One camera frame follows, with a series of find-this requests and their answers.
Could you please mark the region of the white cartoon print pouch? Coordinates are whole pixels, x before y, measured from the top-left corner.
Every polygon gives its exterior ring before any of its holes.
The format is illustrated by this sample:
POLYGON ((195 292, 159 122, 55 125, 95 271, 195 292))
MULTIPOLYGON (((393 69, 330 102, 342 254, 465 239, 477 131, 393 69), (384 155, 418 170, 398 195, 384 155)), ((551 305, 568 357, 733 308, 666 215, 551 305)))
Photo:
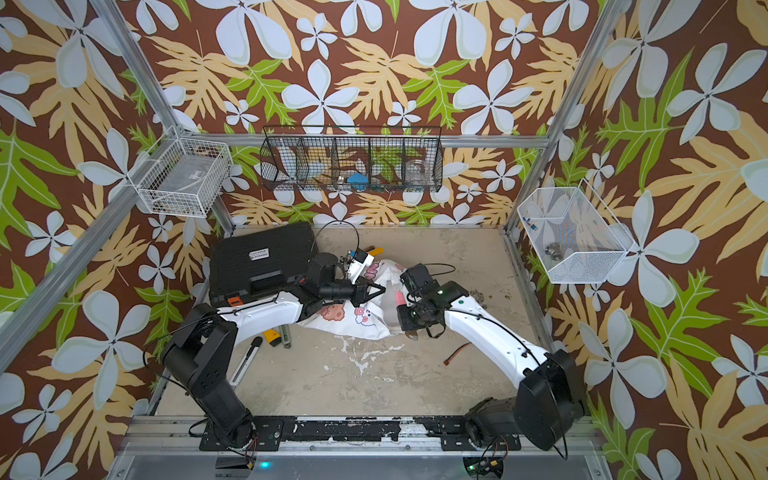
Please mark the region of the white cartoon print pouch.
POLYGON ((299 323, 300 326, 365 340, 381 340, 403 333, 397 315, 398 294, 405 296, 407 289, 400 280, 405 268, 388 260, 374 260, 361 274, 385 292, 359 307, 350 301, 323 307, 318 313, 299 323))

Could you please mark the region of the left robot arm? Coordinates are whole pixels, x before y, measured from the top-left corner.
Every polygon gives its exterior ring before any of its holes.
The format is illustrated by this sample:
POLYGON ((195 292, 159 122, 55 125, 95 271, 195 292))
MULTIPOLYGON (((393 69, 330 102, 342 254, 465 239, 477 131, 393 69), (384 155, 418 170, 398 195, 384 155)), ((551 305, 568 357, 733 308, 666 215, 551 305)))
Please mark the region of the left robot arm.
POLYGON ((235 347, 277 327, 292 325, 323 307, 347 302, 355 307, 381 296, 386 288, 366 278, 374 256, 357 249, 341 260, 321 252, 306 272, 274 294, 240 299, 226 307, 207 303, 193 308, 171 339, 160 361, 171 379, 205 414, 205 432, 225 450, 238 453, 256 441, 254 416, 227 377, 235 347))

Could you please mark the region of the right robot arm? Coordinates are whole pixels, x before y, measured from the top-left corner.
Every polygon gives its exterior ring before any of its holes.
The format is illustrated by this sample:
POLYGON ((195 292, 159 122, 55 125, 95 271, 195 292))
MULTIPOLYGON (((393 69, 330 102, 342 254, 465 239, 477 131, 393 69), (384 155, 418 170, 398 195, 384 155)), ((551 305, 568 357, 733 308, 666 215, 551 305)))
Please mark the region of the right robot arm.
POLYGON ((574 359, 564 350, 550 352, 513 332, 488 313, 454 281, 439 284, 418 264, 400 280, 407 294, 397 297, 403 331, 441 326, 464 337, 511 381, 516 395, 487 398, 464 416, 465 429, 478 448, 523 436, 540 450, 567 445, 566 434, 585 415, 586 386, 574 359))

